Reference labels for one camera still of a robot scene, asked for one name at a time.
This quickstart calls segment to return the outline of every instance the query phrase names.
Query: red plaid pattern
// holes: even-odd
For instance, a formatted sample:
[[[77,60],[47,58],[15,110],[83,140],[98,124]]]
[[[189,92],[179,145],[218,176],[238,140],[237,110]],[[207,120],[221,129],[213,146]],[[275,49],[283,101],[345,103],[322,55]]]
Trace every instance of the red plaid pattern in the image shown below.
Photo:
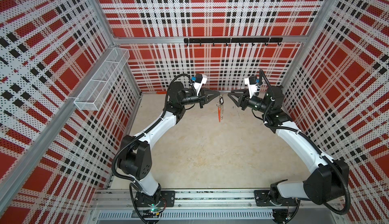
[[[64,104],[108,41],[88,0],[0,0],[0,181]],[[135,103],[122,74],[104,110],[76,110],[0,223],[82,223]]]
[[[99,0],[116,37],[305,35],[324,0]]]
[[[389,219],[389,0],[337,0],[287,87],[285,105],[350,166],[352,223]]]
[[[231,90],[244,87],[243,78],[263,69],[274,85],[280,85],[299,44],[147,44],[122,45],[129,49],[129,66],[142,91],[166,90],[181,73],[207,75],[206,87]]]

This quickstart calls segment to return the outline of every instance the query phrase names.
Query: black cable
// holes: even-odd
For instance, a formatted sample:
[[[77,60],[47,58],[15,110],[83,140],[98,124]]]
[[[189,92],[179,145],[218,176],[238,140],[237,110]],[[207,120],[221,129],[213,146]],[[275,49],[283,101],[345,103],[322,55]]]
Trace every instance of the black cable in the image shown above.
[[[194,106],[195,106],[195,104],[193,104],[193,106],[191,106],[190,108],[186,108],[185,110],[192,109]]]
[[[170,82],[169,86],[168,86],[168,90],[170,88],[170,85],[175,81],[177,80],[179,77],[181,76],[186,76],[189,78],[190,81],[192,81],[191,77],[188,75],[188,74],[180,74],[176,77],[174,77],[174,79]],[[111,165],[111,170],[112,170],[112,174],[118,178],[122,178],[122,179],[127,179],[127,180],[130,180],[131,182],[133,182],[135,179],[133,177],[130,177],[130,176],[126,176],[126,175],[122,175],[122,174],[119,174],[117,171],[116,171],[116,162],[118,161],[118,158],[120,156],[120,154],[127,148],[131,149],[132,147],[135,146],[135,141],[137,141],[138,139],[142,138],[143,136],[145,136],[145,134],[149,133],[155,126],[158,125],[159,122],[162,121],[163,117],[165,116],[166,114],[166,109],[167,109],[167,101],[168,101],[168,94],[166,93],[166,97],[165,97],[165,106],[163,108],[163,113],[162,115],[160,116],[160,118],[155,121],[155,123],[153,123],[148,129],[145,130],[144,133],[142,134],[139,134],[137,137],[135,137],[134,139],[132,139],[126,146],[124,146],[122,149],[120,149],[118,151],[118,153],[115,155],[113,161],[112,161],[112,165]],[[134,197],[133,197],[133,194],[132,194],[132,187],[131,185],[129,185],[129,192],[130,192],[130,195],[131,195],[131,200],[132,200],[132,204],[134,206],[134,209],[135,209],[135,212],[138,214],[139,218],[145,223],[145,224],[149,224],[148,222],[146,222],[146,220],[140,215],[139,211],[138,211],[138,208],[136,207],[135,205],[135,202],[134,202]]]
[[[268,114],[268,112],[269,112],[269,110],[270,110],[270,107],[273,107],[273,105],[274,105],[274,101],[271,101],[270,103],[269,103],[269,105],[267,105],[267,107],[266,107],[266,110],[265,110],[265,112],[263,113],[263,115],[262,115],[262,121],[265,123],[265,121],[266,121],[266,116],[267,116],[267,114]]]
[[[168,86],[168,89],[167,89],[167,91],[166,91],[166,96],[165,96],[165,106],[163,107],[163,112],[162,112],[161,118],[163,118],[163,117],[165,116],[165,114],[166,114],[167,104],[168,104],[168,91],[169,91],[169,89],[170,89],[170,85],[171,85],[175,80],[177,80],[179,77],[181,77],[181,76],[186,76],[186,77],[189,78],[189,81],[190,81],[190,83],[191,83],[191,88],[192,88],[192,90],[194,91],[193,93],[194,93],[194,95],[196,94],[194,85],[193,85],[193,83],[192,83],[192,77],[191,77],[190,75],[188,75],[188,74],[179,74],[178,76],[174,77],[174,79],[170,82],[170,84],[169,84],[169,86]]]
[[[299,199],[297,199],[297,201],[296,201],[296,208],[294,209],[294,211],[293,211],[293,213],[292,213],[292,215],[289,217],[289,219],[288,220],[286,220],[286,221],[283,221],[282,223],[278,223],[275,219],[273,219],[273,221],[275,222],[275,223],[277,223],[277,224],[286,224],[286,223],[288,223],[288,222],[290,222],[293,218],[294,218],[294,216],[297,214],[297,212],[298,212],[298,209],[299,209],[299,207],[300,207],[300,200]]]
[[[263,70],[260,70],[260,73],[262,74],[263,79],[265,80],[266,84],[269,86],[269,88],[271,90],[271,93],[273,94],[273,90],[271,88],[269,80],[266,78],[265,73],[263,72]],[[264,115],[263,115],[263,122],[265,122],[266,115],[267,115],[270,107],[273,106],[273,104],[274,104],[274,101],[272,101],[266,107],[266,110],[265,110]],[[298,133],[300,136],[302,136],[304,139],[306,139],[309,142],[309,144],[316,150],[316,152],[319,155],[322,153],[322,151],[319,149],[319,147],[317,147],[317,145],[307,135],[305,135],[303,132],[301,132],[301,130],[299,130],[299,129],[293,129],[293,128],[284,127],[284,126],[270,126],[268,123],[266,123],[265,126],[270,128],[270,129],[285,129],[285,130],[289,130],[289,131]],[[333,208],[328,203],[324,203],[324,205],[328,209],[330,209],[332,212],[334,212],[338,215],[345,215],[345,214],[347,214],[347,212],[350,210],[350,207],[351,207],[351,198],[350,198],[350,191],[348,190],[348,183],[346,183],[342,174],[339,172],[338,168],[326,156],[323,156],[322,158],[326,161],[326,163],[329,165],[329,167],[332,169],[332,171],[335,173],[335,175],[339,179],[340,184],[342,185],[344,197],[345,197],[345,205],[344,205],[343,209],[341,209],[341,210],[337,210],[337,209]]]
[[[254,114],[254,109],[251,109],[251,112],[252,112],[252,114],[254,115],[254,117],[256,117],[257,119],[263,120],[262,118],[257,117],[257,116]]]
[[[140,214],[140,212],[139,212],[139,210],[138,210],[137,205],[135,204],[134,195],[132,194],[132,186],[131,186],[131,184],[129,185],[129,195],[131,196],[132,205],[134,206],[135,212],[138,214],[139,218],[143,221],[143,223],[149,224],[149,222],[146,221],[146,220],[142,217],[142,215]]]
[[[262,78],[265,80],[265,82],[266,82],[266,85],[268,86],[268,88],[270,89],[270,91],[271,91],[271,95],[274,95],[274,93],[273,93],[273,89],[272,89],[272,87],[271,87],[271,85],[270,85],[270,82],[269,82],[269,80],[267,79],[267,77],[266,77],[266,75],[265,75],[265,72],[263,71],[263,70],[260,70],[260,74],[262,75]]]

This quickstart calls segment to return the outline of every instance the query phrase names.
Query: wire mesh basket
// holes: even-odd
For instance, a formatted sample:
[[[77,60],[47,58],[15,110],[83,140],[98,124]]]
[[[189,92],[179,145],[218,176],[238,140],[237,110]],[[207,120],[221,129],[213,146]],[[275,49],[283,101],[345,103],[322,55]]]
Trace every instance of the wire mesh basket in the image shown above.
[[[82,89],[80,95],[74,101],[75,105],[80,110],[100,110],[128,59],[129,52],[127,49],[114,48],[92,79]]]

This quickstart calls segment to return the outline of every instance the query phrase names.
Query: white robotic arm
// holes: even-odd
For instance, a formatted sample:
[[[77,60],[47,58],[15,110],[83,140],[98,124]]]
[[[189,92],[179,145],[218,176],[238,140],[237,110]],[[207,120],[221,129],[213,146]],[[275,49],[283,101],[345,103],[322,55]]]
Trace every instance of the white robotic arm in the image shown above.
[[[261,77],[266,81],[268,89],[263,99],[254,95],[256,76],[245,78],[248,89],[232,90],[228,94],[234,103],[245,110],[263,112],[262,120],[266,127],[278,134],[297,153],[307,166],[311,175],[306,181],[289,182],[282,180],[270,185],[270,201],[275,205],[290,197],[309,199],[315,204],[325,204],[333,212],[346,214],[350,208],[350,194],[347,188],[348,165],[344,161],[336,161],[319,147],[292,121],[282,110],[284,95],[280,87],[271,86],[263,71],[257,85],[261,85]],[[343,210],[333,209],[328,201],[345,196],[346,205]]]
[[[343,161],[335,161],[331,156],[322,152],[309,137],[301,133],[297,125],[281,109],[284,100],[281,88],[270,86],[265,76],[264,78],[268,84],[268,90],[263,99],[256,96],[258,85],[262,82],[254,80],[252,76],[245,79],[245,84],[249,86],[248,90],[233,90],[228,96],[242,110],[250,107],[252,110],[263,112],[265,126],[289,144],[311,173],[306,181],[282,180],[271,184],[270,202],[278,205],[287,198],[295,197],[309,199],[320,205],[342,195],[346,196],[346,200],[349,199],[348,165]],[[207,80],[206,76],[197,74],[192,80],[194,81],[192,92],[190,89],[184,89],[181,82],[173,80],[168,88],[169,101],[166,98],[163,113],[135,136],[125,136],[121,149],[113,161],[113,174],[130,180],[131,184],[145,196],[151,205],[158,203],[161,197],[161,186],[150,172],[151,149],[168,129],[181,120],[185,113],[185,105],[199,103],[202,108],[204,104],[219,96],[218,91],[201,88]],[[116,172],[116,163],[117,167],[127,175],[120,175]],[[350,206],[342,211],[335,209],[332,211],[345,214],[349,208]]]
[[[199,103],[202,108],[204,104],[220,94],[218,91],[201,88],[207,81],[205,75],[196,74],[191,80],[194,90],[185,89],[181,82],[173,80],[167,91],[164,111],[138,134],[133,137],[125,136],[121,142],[121,149],[113,161],[113,174],[119,178],[130,180],[139,192],[151,196],[151,202],[159,200],[158,195],[161,189],[150,172],[152,166],[151,150],[155,143],[181,120],[185,113],[185,105]],[[115,166],[126,175],[117,173]]]

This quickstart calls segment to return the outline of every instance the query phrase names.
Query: concrete floor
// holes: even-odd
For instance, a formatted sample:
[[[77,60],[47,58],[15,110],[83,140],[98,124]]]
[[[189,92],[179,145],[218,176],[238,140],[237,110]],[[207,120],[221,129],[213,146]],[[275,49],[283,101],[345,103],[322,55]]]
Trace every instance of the concrete floor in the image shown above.
[[[160,115],[164,99],[143,95],[130,135]],[[307,167],[289,145],[251,110],[237,108],[227,94],[219,123],[217,100],[188,110],[153,147],[151,172],[162,188],[269,188],[282,179],[307,179]],[[115,177],[111,188],[128,185],[128,180]]]

